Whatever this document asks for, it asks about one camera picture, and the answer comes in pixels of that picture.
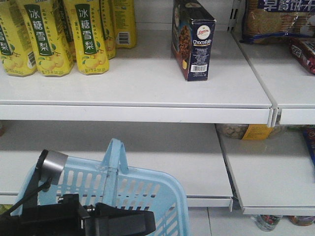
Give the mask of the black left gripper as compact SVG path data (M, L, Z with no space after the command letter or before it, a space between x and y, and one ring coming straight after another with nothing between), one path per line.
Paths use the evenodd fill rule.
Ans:
M147 210L119 209L97 203L94 211L80 204L78 194L65 194L57 204L24 208L17 236L146 236L156 230Z

